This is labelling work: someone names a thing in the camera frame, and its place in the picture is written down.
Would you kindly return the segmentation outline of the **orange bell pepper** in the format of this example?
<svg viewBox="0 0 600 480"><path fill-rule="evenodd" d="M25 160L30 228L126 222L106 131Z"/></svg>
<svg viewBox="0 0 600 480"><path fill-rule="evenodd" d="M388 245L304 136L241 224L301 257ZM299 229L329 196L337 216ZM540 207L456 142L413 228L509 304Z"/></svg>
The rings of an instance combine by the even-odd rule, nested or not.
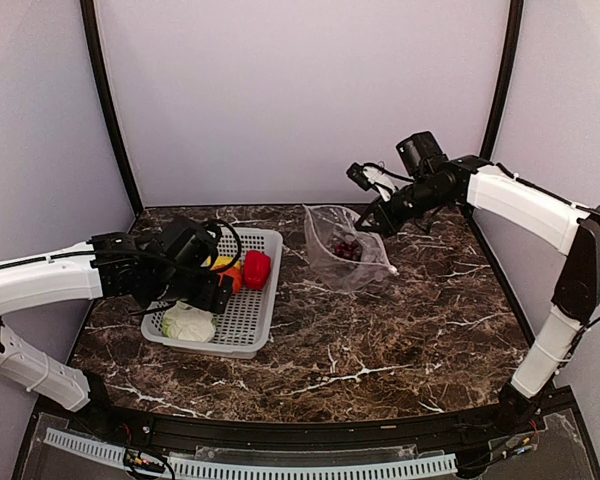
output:
<svg viewBox="0 0 600 480"><path fill-rule="evenodd" d="M232 294L237 295L243 286L243 275L241 269L233 266L230 269L220 273L220 282L223 282L227 278L232 279Z"/></svg>

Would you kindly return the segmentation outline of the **dark red grape bunch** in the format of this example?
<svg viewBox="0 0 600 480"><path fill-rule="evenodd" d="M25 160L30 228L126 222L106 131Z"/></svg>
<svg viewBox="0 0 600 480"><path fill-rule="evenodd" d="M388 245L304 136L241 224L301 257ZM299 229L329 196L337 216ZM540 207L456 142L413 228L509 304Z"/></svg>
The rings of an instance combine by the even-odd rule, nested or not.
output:
<svg viewBox="0 0 600 480"><path fill-rule="evenodd" d="M332 253L343 260L359 262L362 258L362 246L357 241L341 241L333 245Z"/></svg>

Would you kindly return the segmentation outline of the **white green cauliflower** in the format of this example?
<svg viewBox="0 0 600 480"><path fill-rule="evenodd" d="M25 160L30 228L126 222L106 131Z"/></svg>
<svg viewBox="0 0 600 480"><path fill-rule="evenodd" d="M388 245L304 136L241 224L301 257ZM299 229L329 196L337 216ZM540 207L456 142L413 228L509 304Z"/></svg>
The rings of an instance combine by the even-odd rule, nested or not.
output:
<svg viewBox="0 0 600 480"><path fill-rule="evenodd" d="M162 335L181 341L209 342L216 333L213 315L184 302L177 302L164 312Z"/></svg>

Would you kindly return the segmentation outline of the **clear zip top bag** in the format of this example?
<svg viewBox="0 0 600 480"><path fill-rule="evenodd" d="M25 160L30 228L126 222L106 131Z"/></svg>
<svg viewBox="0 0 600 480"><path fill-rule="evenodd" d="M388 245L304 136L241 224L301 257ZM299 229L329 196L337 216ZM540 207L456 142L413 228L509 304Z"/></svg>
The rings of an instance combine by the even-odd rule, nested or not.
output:
<svg viewBox="0 0 600 480"><path fill-rule="evenodd" d="M378 290L399 274L381 237L355 228L360 215L338 205L304 207L304 236L311 270L331 290Z"/></svg>

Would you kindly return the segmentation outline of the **white plastic perforated basket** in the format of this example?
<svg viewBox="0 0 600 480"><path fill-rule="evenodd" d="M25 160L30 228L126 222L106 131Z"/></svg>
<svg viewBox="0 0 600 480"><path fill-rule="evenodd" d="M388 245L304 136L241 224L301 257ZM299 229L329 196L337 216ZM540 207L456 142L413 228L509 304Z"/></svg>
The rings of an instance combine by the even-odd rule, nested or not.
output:
<svg viewBox="0 0 600 480"><path fill-rule="evenodd" d="M207 342L194 342L163 335L164 301L151 304L153 310L142 318L141 333L153 343L183 351L237 359L252 359L269 339L281 266L283 238L274 230L237 227L242 252L259 251L271 259L271 271L260 291L242 288L221 315L214 317L215 335Z"/></svg>

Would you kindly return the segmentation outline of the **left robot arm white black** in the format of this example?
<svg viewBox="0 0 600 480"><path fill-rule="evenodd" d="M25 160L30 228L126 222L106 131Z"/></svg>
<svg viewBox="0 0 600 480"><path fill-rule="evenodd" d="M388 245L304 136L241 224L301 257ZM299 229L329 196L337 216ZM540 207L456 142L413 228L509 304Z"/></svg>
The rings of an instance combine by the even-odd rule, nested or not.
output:
<svg viewBox="0 0 600 480"><path fill-rule="evenodd" d="M224 220L197 223L175 217L161 232L139 239L114 232L38 256L0 262L0 375L83 419L100 436L120 429L102 378L71 368L20 338L3 317L73 300L130 296L142 314L154 302L183 302L214 314L225 311L233 281L216 266Z"/></svg>

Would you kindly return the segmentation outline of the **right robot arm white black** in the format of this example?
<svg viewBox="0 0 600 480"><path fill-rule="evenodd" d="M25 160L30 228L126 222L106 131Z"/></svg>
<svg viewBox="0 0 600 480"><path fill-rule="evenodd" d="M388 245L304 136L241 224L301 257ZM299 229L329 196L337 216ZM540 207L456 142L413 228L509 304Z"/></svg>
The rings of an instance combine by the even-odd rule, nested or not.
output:
<svg viewBox="0 0 600 480"><path fill-rule="evenodd" d="M359 188L378 194L356 221L357 230L390 237L407 222L454 204L503 218L565 258L547 319L490 413L491 426L510 434L530 419L547 384L600 320L594 314L600 305L600 206L564 199L478 156L451 159L429 131L402 140L396 150L404 176L371 162L347 170Z"/></svg>

